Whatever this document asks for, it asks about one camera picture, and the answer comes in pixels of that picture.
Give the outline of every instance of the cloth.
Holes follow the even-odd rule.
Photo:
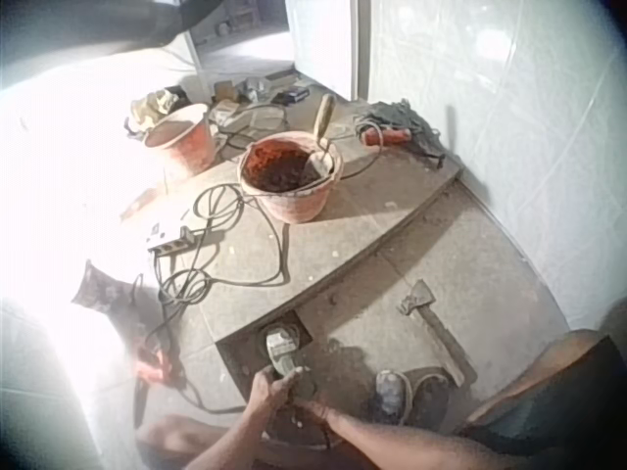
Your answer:
[[[627,366],[605,338],[514,406],[495,410],[487,424],[460,435],[498,453],[528,457],[521,469],[583,468],[590,460],[596,464],[586,468],[602,468],[599,458],[611,454],[615,440],[626,443],[626,398]]]

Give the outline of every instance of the trowel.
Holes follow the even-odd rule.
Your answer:
[[[302,185],[299,187],[299,190],[310,189],[320,183],[323,183],[333,172],[333,158],[328,153],[328,146],[330,145],[330,142],[327,142],[326,149],[324,149],[322,148],[320,141],[322,140],[322,137],[324,137],[326,129],[331,122],[334,109],[335,96],[331,93],[326,93],[322,96],[320,106],[317,109],[317,115],[315,116],[315,122],[313,124],[313,135],[315,136],[315,141],[317,142],[320,150],[312,152],[307,158],[307,162],[305,163],[305,167],[301,173]]]

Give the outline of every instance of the leg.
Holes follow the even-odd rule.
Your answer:
[[[499,405],[515,400],[533,387],[549,380],[598,344],[604,335],[593,330],[577,330],[566,333],[552,343],[511,384],[483,403],[468,418],[468,424],[480,424]]]
[[[210,426],[185,416],[168,415],[154,424],[139,428],[136,439],[166,461],[185,462],[215,444],[226,431],[226,428]],[[262,441],[258,455],[261,462],[286,469],[369,468],[363,459],[356,449],[346,444],[331,451],[318,451],[270,441]]]

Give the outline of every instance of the white wall tile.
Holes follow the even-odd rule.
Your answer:
[[[449,146],[455,109],[464,183],[571,327],[599,324],[627,286],[627,51],[607,11],[594,0],[374,4],[370,89],[410,94]]]
[[[519,40],[535,46],[539,62],[572,71],[579,79],[596,79],[621,42],[601,2],[525,0],[523,7]]]
[[[627,208],[627,57],[618,53],[573,145],[582,170]]]
[[[503,87],[521,112],[568,139],[586,111],[603,69],[597,70],[595,78],[580,76],[539,53],[544,47],[519,40]]]
[[[520,0],[446,0],[434,51],[496,85],[514,46]]]
[[[466,172],[483,186],[472,187],[506,227],[550,171],[566,141],[517,112],[504,95],[488,121]]]
[[[399,42],[430,48],[438,34],[441,0],[373,0],[372,37],[389,37]]]
[[[434,57],[419,47],[389,39],[381,42],[370,67],[370,102],[410,100],[418,111],[435,64]]]
[[[497,95],[483,77],[446,61],[436,61],[420,114],[440,130],[441,142],[462,159],[471,153]]]
[[[534,199],[522,209],[512,232],[549,282],[550,273],[575,257],[620,215],[601,181],[582,167],[577,141]]]
[[[627,239],[624,223],[618,221],[599,235],[567,264],[550,271],[548,285],[571,328],[598,328],[611,305],[627,296],[627,248],[617,243]]]

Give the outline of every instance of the tile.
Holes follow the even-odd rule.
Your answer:
[[[350,171],[354,170],[347,165],[345,174]],[[354,204],[387,233],[433,201],[458,173],[459,167],[451,159],[437,169],[427,159],[394,149],[386,150],[368,171],[342,181],[342,185]]]
[[[372,256],[298,307],[313,337],[303,363],[331,405],[360,416],[377,372],[441,366],[422,323],[397,311],[409,291],[385,258]]]
[[[587,0],[525,0],[519,39],[531,45],[537,64],[556,65],[584,82],[598,79],[622,42],[603,5]]]
[[[464,182],[509,230],[516,213],[540,186],[566,141],[501,97],[471,160]]]
[[[425,48],[393,38],[373,47],[368,102],[399,102],[403,98],[420,114],[435,56]]]
[[[567,155],[517,215],[512,235],[547,277],[619,216],[604,181],[591,178],[589,147],[575,139]]]
[[[447,0],[434,52],[458,67],[481,75],[494,89],[506,71],[519,0]]]
[[[166,414],[181,414],[215,426],[228,427],[240,416],[246,401],[233,382],[216,346],[183,359],[189,385],[183,391],[151,387],[144,423]]]
[[[135,381],[105,392],[81,397],[89,433],[105,469],[141,468],[135,465],[133,395]]]
[[[562,59],[545,54],[548,49],[535,36],[521,34],[503,88],[521,113],[568,139],[593,97],[603,68],[582,75],[563,67]]]
[[[571,328],[599,328],[612,305],[627,295],[625,228],[623,221],[606,230],[548,272],[549,287]]]
[[[181,356],[195,353],[214,343],[198,305],[189,305],[180,321],[172,325],[172,331],[178,340]]]
[[[496,102],[492,82],[438,60],[420,113],[441,132],[440,141],[466,162]]]
[[[627,119],[627,51],[614,57],[599,93],[586,117],[570,153],[578,167],[601,185],[610,199],[621,208],[627,207],[627,161],[624,149],[627,134],[621,122]]]
[[[246,212],[248,215],[238,223],[238,231],[229,232],[220,244],[221,258],[216,258],[210,268],[215,277],[254,282],[268,279],[278,268],[275,240],[269,238],[274,235],[268,232],[258,214],[249,208]],[[249,243],[251,234],[255,236],[255,244]],[[281,241],[288,241],[287,279],[279,276],[265,287],[216,283],[200,304],[215,341],[300,302],[309,291],[319,288],[320,283],[328,281],[329,276],[374,243],[381,231],[362,215],[346,190],[338,187],[315,220],[285,225],[278,234]]]
[[[2,391],[3,447],[28,468],[69,469],[98,464],[98,454],[75,399],[49,399]]]
[[[0,322],[2,387],[47,397],[71,397],[72,386],[45,331],[4,310]]]
[[[132,377],[128,345],[107,315],[79,305],[57,313],[46,329],[75,393],[107,389]]]
[[[520,374],[567,331],[551,292],[499,226],[456,183],[380,251],[431,306],[478,374],[477,400]]]
[[[391,38],[396,41],[428,48],[438,34],[442,2],[428,0],[415,8],[411,0],[374,0],[372,2],[373,42]]]

